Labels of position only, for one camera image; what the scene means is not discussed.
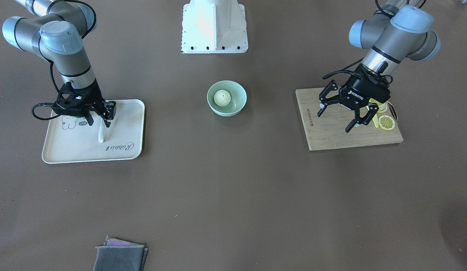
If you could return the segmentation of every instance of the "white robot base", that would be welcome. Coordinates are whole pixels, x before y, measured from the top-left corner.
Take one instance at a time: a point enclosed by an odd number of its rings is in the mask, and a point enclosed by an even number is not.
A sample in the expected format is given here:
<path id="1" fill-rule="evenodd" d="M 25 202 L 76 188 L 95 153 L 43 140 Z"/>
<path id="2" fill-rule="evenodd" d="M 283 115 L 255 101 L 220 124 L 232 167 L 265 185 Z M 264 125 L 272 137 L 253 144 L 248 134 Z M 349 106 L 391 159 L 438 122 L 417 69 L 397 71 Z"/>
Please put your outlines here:
<path id="1" fill-rule="evenodd" d="M 245 7 L 237 0 L 192 0 L 183 7 L 182 53 L 245 53 Z"/>
<path id="2" fill-rule="evenodd" d="M 116 114 L 109 128 L 95 113 L 92 126 L 84 118 L 71 116 L 50 120 L 43 161 L 55 164 L 137 158 L 143 148 L 145 105 L 136 99 L 114 101 Z"/>

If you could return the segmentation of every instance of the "wooden cutting board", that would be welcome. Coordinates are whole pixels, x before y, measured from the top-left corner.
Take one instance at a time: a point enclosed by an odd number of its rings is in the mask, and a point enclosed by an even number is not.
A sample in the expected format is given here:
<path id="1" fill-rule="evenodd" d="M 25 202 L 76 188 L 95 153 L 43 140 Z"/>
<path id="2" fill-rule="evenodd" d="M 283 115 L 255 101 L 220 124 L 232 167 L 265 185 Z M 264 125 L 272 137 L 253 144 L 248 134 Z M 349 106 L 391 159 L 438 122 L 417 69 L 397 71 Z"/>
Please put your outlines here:
<path id="1" fill-rule="evenodd" d="M 353 127 L 349 133 L 346 133 L 345 127 L 354 118 L 354 111 L 340 104 L 328 106 L 322 116 L 317 117 L 317 112 L 320 110 L 319 94 L 322 90 L 323 88 L 307 88 L 295 91 L 307 143 L 311 151 L 392 144 L 404 141 L 397 124 L 393 130 L 385 131 L 376 128 L 373 121 L 371 121 L 367 126 Z M 363 108 L 361 116 L 366 113 L 367 110 Z M 384 113 L 377 114 L 378 117 L 381 115 L 392 116 L 392 113 L 387 110 Z"/>

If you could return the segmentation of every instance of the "tabletop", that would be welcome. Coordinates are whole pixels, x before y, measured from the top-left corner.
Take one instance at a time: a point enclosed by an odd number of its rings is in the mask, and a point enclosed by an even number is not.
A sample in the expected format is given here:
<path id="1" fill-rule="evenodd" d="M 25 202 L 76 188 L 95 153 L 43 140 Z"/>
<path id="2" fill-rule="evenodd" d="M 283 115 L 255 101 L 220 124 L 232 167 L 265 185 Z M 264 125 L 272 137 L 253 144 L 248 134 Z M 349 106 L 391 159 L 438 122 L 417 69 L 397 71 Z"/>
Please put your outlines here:
<path id="1" fill-rule="evenodd" d="M 88 1 L 84 48 L 104 98 L 144 102 L 143 151 L 46 164 L 49 65 L 4 40 L 34 15 L 1 1 L 0 271 L 90 270 L 106 236 L 146 245 L 146 271 L 467 270 L 467 5 L 428 1 L 441 50 L 393 72 L 404 142 L 309 151 L 295 90 L 364 57 L 348 34 L 374 1 L 240 0 L 228 55 L 181 54 L 186 3 Z M 233 117 L 206 101 L 221 80 L 247 92 Z"/>

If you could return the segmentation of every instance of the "light green bowl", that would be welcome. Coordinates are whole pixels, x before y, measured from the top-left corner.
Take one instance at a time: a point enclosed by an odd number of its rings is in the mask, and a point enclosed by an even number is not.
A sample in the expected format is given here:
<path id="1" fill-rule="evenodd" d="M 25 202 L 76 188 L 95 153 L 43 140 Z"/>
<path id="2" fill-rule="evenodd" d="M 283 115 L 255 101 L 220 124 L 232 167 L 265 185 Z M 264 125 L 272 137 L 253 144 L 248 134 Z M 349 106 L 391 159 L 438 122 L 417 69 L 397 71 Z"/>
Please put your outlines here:
<path id="1" fill-rule="evenodd" d="M 230 103 L 224 107 L 218 106 L 213 100 L 215 93 L 221 89 L 228 91 L 231 96 Z M 206 94 L 206 99 L 213 112 L 223 117 L 231 117 L 238 114 L 247 103 L 247 92 L 240 84 L 225 80 L 213 84 Z"/>

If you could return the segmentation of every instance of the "gray cloth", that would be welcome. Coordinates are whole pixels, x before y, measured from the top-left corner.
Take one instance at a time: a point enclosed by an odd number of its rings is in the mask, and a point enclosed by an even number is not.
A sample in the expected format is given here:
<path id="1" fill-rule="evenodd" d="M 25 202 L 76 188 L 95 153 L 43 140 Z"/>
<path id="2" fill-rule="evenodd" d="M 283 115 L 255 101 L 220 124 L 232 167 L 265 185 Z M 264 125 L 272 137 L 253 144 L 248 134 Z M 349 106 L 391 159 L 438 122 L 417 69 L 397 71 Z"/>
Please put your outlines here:
<path id="1" fill-rule="evenodd" d="M 113 238 L 96 249 L 93 271 L 142 271 L 148 253 L 144 245 Z"/>

